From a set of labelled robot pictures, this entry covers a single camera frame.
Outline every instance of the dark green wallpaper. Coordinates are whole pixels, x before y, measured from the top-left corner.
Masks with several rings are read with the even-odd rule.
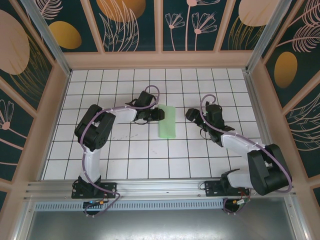
[[[0,213],[1,213],[2,206],[5,203],[6,196],[7,196],[7,193],[5,191],[0,191]]]
[[[8,1],[0,2],[0,77],[38,108],[52,65]]]
[[[0,112],[0,179],[11,181],[34,119],[2,90]]]
[[[192,6],[186,0],[164,0],[163,51],[186,51],[186,41],[188,51],[212,51],[226,2],[207,0]]]
[[[320,11],[307,3],[316,2],[304,1],[265,65],[282,107],[320,70]]]
[[[320,84],[286,116],[309,178],[320,174]]]
[[[266,46],[265,50],[263,51],[262,58],[264,58],[265,55],[267,54],[267,52],[269,51],[275,37],[278,35],[279,31],[281,30],[282,26],[284,25],[285,21],[287,20],[288,15],[290,14],[292,8],[295,6],[296,2],[297,2],[297,0],[292,0],[292,2],[290,3],[290,6],[289,6],[288,10],[286,11],[284,17],[282,18],[282,21],[280,22],[277,30],[275,31],[275,33],[273,34],[272,38],[269,41],[269,44]]]
[[[261,19],[269,19],[276,3],[236,0],[220,50],[253,50],[267,24]]]
[[[106,52],[156,50],[154,0],[123,0],[125,7],[120,0],[90,4]]]

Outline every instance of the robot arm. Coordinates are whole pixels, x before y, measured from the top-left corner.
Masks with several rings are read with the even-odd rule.
[[[234,130],[232,127],[225,125],[221,106],[207,102],[205,112],[205,120],[215,128],[224,132]],[[197,124],[205,132],[208,132],[210,139],[214,143],[238,153],[248,161],[248,169],[233,169],[221,175],[220,184],[226,195],[232,189],[246,188],[254,189],[263,196],[288,186],[289,183],[285,174],[256,144],[249,143],[244,138],[237,136],[237,134],[226,134],[212,129],[203,121],[198,109],[190,108],[186,113],[186,118]],[[280,148],[275,144],[263,145],[263,147],[278,160],[290,176]]]

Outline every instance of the metal strip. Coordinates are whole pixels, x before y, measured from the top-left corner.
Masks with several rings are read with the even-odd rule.
[[[46,44],[50,48],[52,54],[54,55],[57,62],[60,64],[62,70],[66,75],[70,74],[70,67],[68,62],[65,58],[64,53],[62,52],[61,48],[57,44],[54,36],[52,35],[49,27],[41,16],[38,7],[35,1],[30,0],[20,0],[23,4],[26,12],[29,14],[30,18],[32,19],[34,25],[36,26],[37,30],[41,33],[41,36],[45,40]]]
[[[88,211],[104,210],[110,203],[88,208]],[[201,200],[147,200],[147,201],[119,201],[109,211],[145,211],[145,210],[194,210],[194,209],[222,209],[223,199]],[[35,212],[76,212],[83,211],[83,202],[37,202]]]
[[[283,16],[288,10],[292,0],[280,0],[277,4],[275,11],[273,12],[268,24],[265,26],[255,48],[252,52],[252,55],[246,65],[247,72],[250,74],[255,69],[256,64],[261,58],[264,50],[266,49],[269,41],[272,39],[273,35],[277,31],[278,26],[280,25]]]

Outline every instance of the wire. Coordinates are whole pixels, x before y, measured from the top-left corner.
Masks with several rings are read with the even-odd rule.
[[[121,197],[120,193],[118,192],[113,192],[113,191],[110,191],[110,190],[107,190],[107,189],[104,189],[98,185],[96,185],[91,179],[90,177],[88,176],[87,174],[87,170],[86,170],[86,154],[87,154],[87,148],[84,146],[84,138],[85,138],[85,135],[89,129],[89,127],[91,126],[91,124],[97,119],[97,117],[99,117],[101,114],[107,112],[107,113],[112,113],[113,111],[116,111],[116,110],[122,110],[122,109],[135,109],[135,110],[143,110],[143,109],[149,109],[149,108],[152,108],[154,105],[158,104],[159,103],[159,98],[160,98],[160,90],[157,86],[155,85],[149,85],[145,88],[145,91],[147,91],[147,89],[149,88],[155,88],[157,90],[157,97],[155,99],[155,101],[153,103],[151,103],[149,106],[142,106],[142,107],[137,107],[137,106],[116,106],[116,107],[113,107],[113,108],[107,108],[107,109],[103,109],[101,111],[99,111],[91,120],[90,122],[88,123],[88,125],[85,127],[82,135],[81,135],[81,138],[80,138],[80,145],[83,149],[83,155],[82,155],[82,169],[83,169],[83,173],[86,177],[86,179],[88,180],[88,182],[94,186],[95,188],[105,192],[105,193],[109,193],[109,194],[114,194],[114,195],[117,195],[117,197],[115,198],[115,200],[110,203],[104,210],[102,211],[99,211],[96,215],[91,215],[92,218],[94,218],[95,216],[99,216],[103,213],[105,213],[109,208],[111,208],[113,206],[113,204],[115,204],[116,201],[119,200],[119,198]],[[90,216],[88,213],[87,213],[87,209],[88,207],[86,207],[84,209],[84,213],[86,214],[86,216]]]
[[[203,107],[203,102],[205,101],[205,99],[206,99],[207,97],[213,97],[213,98],[214,98],[213,103],[216,102],[216,100],[217,100],[216,96],[214,96],[213,94],[207,94],[207,95],[205,95],[205,96],[201,99],[201,102],[200,102],[200,116],[201,116],[203,122],[204,122],[205,124],[207,124],[210,128],[212,128],[212,129],[215,130],[215,131],[218,131],[218,132],[220,132],[220,133],[222,133],[222,134],[234,136],[234,137],[236,137],[236,138],[240,138],[240,139],[245,140],[246,142],[248,142],[248,143],[256,146],[257,148],[261,149],[262,152],[264,152],[269,158],[271,158],[272,161],[279,167],[279,169],[283,172],[283,174],[285,175],[285,177],[286,177],[286,179],[287,179],[287,181],[288,181],[288,185],[289,185],[289,186],[288,186],[288,189],[286,189],[286,190],[276,190],[275,192],[278,192],[278,193],[289,193],[289,192],[291,191],[291,189],[292,189],[292,180],[291,180],[288,172],[287,172],[287,171],[285,170],[285,168],[281,165],[281,163],[280,163],[274,156],[272,156],[271,153],[269,153],[267,150],[265,150],[265,148],[264,148],[263,146],[259,145],[258,143],[254,142],[254,141],[252,141],[252,140],[250,140],[250,139],[246,138],[245,136],[242,136],[242,135],[240,135],[240,134],[238,134],[238,133],[227,132],[227,131],[223,131],[223,130],[221,130],[221,129],[219,129],[219,128],[216,128],[216,127],[212,126],[209,122],[206,121],[206,119],[205,119],[205,117],[204,117],[204,114],[203,114],[203,112],[202,112],[202,107]]]

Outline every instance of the yellow circle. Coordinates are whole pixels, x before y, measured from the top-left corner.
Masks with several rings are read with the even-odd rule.
[[[139,18],[146,9],[146,0],[96,0],[100,10],[109,19],[116,22],[129,22],[123,3],[127,10],[132,10],[135,18]]]
[[[295,79],[298,69],[296,56],[288,51],[281,53],[275,63],[274,80],[282,89],[288,87]]]
[[[78,30],[65,21],[55,21],[49,25],[56,42],[65,49],[80,47],[82,40]]]
[[[9,13],[0,10],[0,69],[8,74],[21,74],[30,57],[28,35]]]
[[[250,27],[264,26],[269,22],[279,0],[241,0],[239,18]]]

